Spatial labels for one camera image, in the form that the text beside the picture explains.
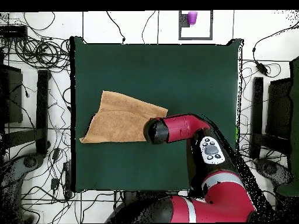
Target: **cable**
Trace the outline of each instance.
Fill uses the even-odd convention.
[[[271,34],[271,35],[269,35],[269,36],[267,36],[267,37],[265,37],[265,38],[262,38],[262,39],[260,39],[258,42],[255,43],[255,46],[254,46],[254,48],[252,49],[253,60],[254,60],[254,63],[256,64],[257,69],[258,69],[262,74],[264,74],[265,76],[270,77],[270,78],[275,77],[275,76],[269,76],[269,75],[268,75],[268,71],[267,71],[265,65],[263,65],[262,63],[257,62],[257,60],[255,59],[256,45],[257,45],[259,42],[261,42],[262,40],[265,40],[265,39],[267,39],[267,38],[270,38],[270,37],[272,37],[272,36],[274,36],[274,35],[278,35],[278,34],[284,32],[284,31],[287,31],[287,30],[289,30],[289,29],[293,29],[293,28],[296,27],[296,25],[298,25],[298,24],[299,24],[299,22],[297,22],[295,25],[293,25],[293,26],[291,26],[291,27],[288,27],[288,28],[283,29],[283,30],[281,30],[281,31],[277,31],[276,33],[273,33],[273,34]]]
[[[107,13],[108,17],[110,18],[110,20],[119,28],[119,25],[117,25],[116,22],[111,18],[111,16],[109,15],[108,11],[106,11],[106,13]],[[122,41],[122,44],[123,44],[125,42],[126,38],[121,33],[120,28],[119,28],[119,33],[123,37],[123,41]]]
[[[68,87],[67,89],[64,90],[64,92],[63,92],[63,94],[62,94],[62,99],[63,99],[64,102],[66,102],[66,103],[68,103],[68,104],[71,104],[70,102],[66,101],[66,100],[65,100],[65,97],[64,97],[64,94],[65,94],[66,91],[68,91],[69,89],[71,89],[71,88]]]
[[[150,18],[154,15],[154,13],[156,13],[156,11],[154,11],[153,14],[147,19],[147,22],[146,22],[146,24],[144,25],[144,28],[143,28],[143,31],[142,31],[142,34],[141,34],[141,37],[142,37],[142,40],[143,40],[143,43],[144,43],[144,44],[145,44],[145,42],[144,42],[144,39],[143,39],[143,32],[144,32],[144,30],[145,30],[145,27],[147,26],[148,21],[149,21]]]
[[[21,208],[22,208],[24,211],[28,211],[28,212],[31,212],[31,213],[34,213],[34,214],[38,215],[39,218],[37,219],[37,222],[35,223],[35,224],[38,224],[38,222],[40,221],[40,214],[39,214],[39,213],[37,213],[37,212],[35,212],[35,211],[31,211],[31,210],[29,210],[29,209],[25,209],[23,206],[21,206]]]
[[[27,19],[26,19],[25,13],[26,13],[26,12],[24,12],[24,20],[25,20],[25,22],[27,23],[27,25],[30,26],[30,25],[28,24]],[[32,30],[35,30],[35,31],[43,31],[43,30],[47,29],[47,28],[50,27],[50,26],[53,24],[53,22],[55,21],[55,14],[54,14],[54,12],[52,12],[52,14],[53,14],[53,20],[52,20],[52,22],[51,22],[47,27],[44,27],[43,29],[35,29],[35,28],[33,28],[33,27],[30,27],[30,28],[31,28]]]
[[[105,194],[105,193],[98,194],[98,195],[96,196],[95,200],[93,201],[93,203],[92,203],[90,206],[88,206],[86,209],[83,210],[83,213],[82,213],[82,221],[81,221],[81,223],[83,223],[83,221],[84,221],[84,212],[87,211],[88,209],[90,209],[90,208],[95,204],[97,198],[98,198],[99,196],[102,196],[102,195],[111,196],[111,195],[113,195],[113,193],[111,193],[111,194]]]

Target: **green table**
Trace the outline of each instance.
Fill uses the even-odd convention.
[[[228,45],[84,44],[71,37],[72,185],[89,190],[190,189],[186,142],[82,144],[103,90],[167,108],[204,114],[236,147],[242,40]]]

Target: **black cable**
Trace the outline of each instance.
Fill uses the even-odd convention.
[[[36,222],[36,224],[38,224],[38,222],[40,221],[40,214],[39,214],[39,213],[37,213],[37,212],[35,212],[35,211],[31,211],[31,210],[29,210],[29,209],[25,209],[23,206],[21,206],[21,208],[22,208],[24,211],[28,211],[28,212],[31,212],[31,213],[34,213],[34,214],[38,215],[39,218],[37,219],[37,222]]]
[[[30,26],[29,24],[28,24],[28,21],[27,21],[27,19],[26,19],[26,16],[25,16],[25,13],[26,12],[24,12],[24,20],[25,20],[25,22],[27,23],[27,25],[28,26]],[[52,22],[47,26],[47,27],[44,27],[43,29],[35,29],[35,28],[33,28],[33,27],[30,27],[32,30],[35,30],[35,31],[43,31],[43,30],[45,30],[45,29],[47,29],[48,27],[50,27],[52,24],[53,24],[53,22],[55,21],[55,14],[54,14],[54,12],[52,12],[52,14],[53,14],[53,20],[52,20]]]
[[[87,211],[88,209],[90,209],[90,208],[95,204],[97,198],[98,198],[99,196],[102,196],[102,195],[105,195],[105,196],[111,196],[111,195],[113,195],[113,193],[111,193],[111,194],[105,194],[105,193],[100,193],[100,194],[98,194],[98,195],[96,196],[95,200],[92,202],[92,204],[91,204],[90,206],[88,206],[86,209],[83,210],[83,213],[82,213],[82,221],[81,221],[81,223],[83,223],[83,221],[84,221],[84,212]]]
[[[265,38],[262,38],[262,39],[260,39],[258,42],[255,43],[255,46],[254,46],[254,48],[252,49],[253,60],[254,60],[254,63],[256,64],[257,69],[258,69],[262,74],[264,74],[265,76],[270,77],[270,78],[275,77],[275,76],[269,76],[269,75],[268,75],[268,71],[267,71],[265,65],[262,64],[262,63],[257,62],[257,60],[255,59],[256,45],[257,45],[259,42],[261,42],[262,40],[265,40],[265,39],[267,39],[267,38],[270,38],[270,37],[272,37],[272,36],[274,36],[274,35],[278,35],[278,34],[284,32],[284,31],[287,31],[287,30],[289,30],[289,29],[293,29],[293,28],[295,28],[296,25],[298,25],[298,24],[299,24],[299,22],[297,22],[295,25],[293,25],[293,26],[291,26],[291,27],[288,27],[288,28],[283,29],[283,30],[281,30],[281,31],[277,31],[276,33],[273,33],[273,34],[271,34],[271,35],[269,35],[269,36],[267,36],[267,37],[265,37]]]
[[[121,31],[120,31],[120,28],[119,28],[119,25],[117,25],[116,24],[116,22],[111,18],[111,16],[109,15],[109,13],[108,13],[108,11],[106,11],[106,13],[107,13],[107,15],[108,15],[108,17],[110,18],[110,20],[118,27],[118,29],[119,29],[119,33],[120,33],[120,35],[123,37],[123,41],[122,41],[122,44],[125,42],[125,40],[126,40],[126,38],[123,36],[123,34],[121,33]]]
[[[68,104],[71,104],[70,102],[66,101],[66,100],[65,100],[65,97],[64,97],[64,94],[65,94],[66,91],[68,91],[69,89],[71,89],[71,88],[68,87],[67,89],[64,90],[64,92],[63,92],[63,94],[62,94],[62,99],[63,99],[64,102],[66,102],[66,103],[68,103]]]
[[[71,202],[70,205],[64,206],[63,209],[60,210],[58,214],[56,214],[56,216],[53,218],[52,222],[50,222],[50,223],[48,223],[48,224],[51,224],[51,223],[53,224],[55,221],[58,221],[58,223],[59,223],[60,219],[61,219],[61,218],[68,212],[68,210],[70,209],[72,203],[73,203],[73,202]],[[59,218],[59,220],[58,220],[58,219],[56,219],[56,217],[60,214],[60,212],[61,212],[61,216],[60,216],[60,218]]]
[[[147,19],[147,22],[146,22],[146,24],[144,25],[144,28],[143,28],[143,31],[142,31],[142,34],[141,34],[141,37],[142,37],[142,40],[143,40],[143,43],[144,43],[144,44],[145,44],[145,42],[144,42],[144,39],[143,39],[143,32],[144,32],[144,30],[145,30],[145,28],[146,28],[146,26],[147,26],[148,21],[149,21],[150,18],[154,15],[154,13],[156,13],[156,11],[154,11],[153,14]]]

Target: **brown towel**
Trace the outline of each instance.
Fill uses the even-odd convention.
[[[150,118],[166,117],[167,111],[121,93],[103,91],[100,109],[80,141],[83,144],[145,141],[145,123]]]

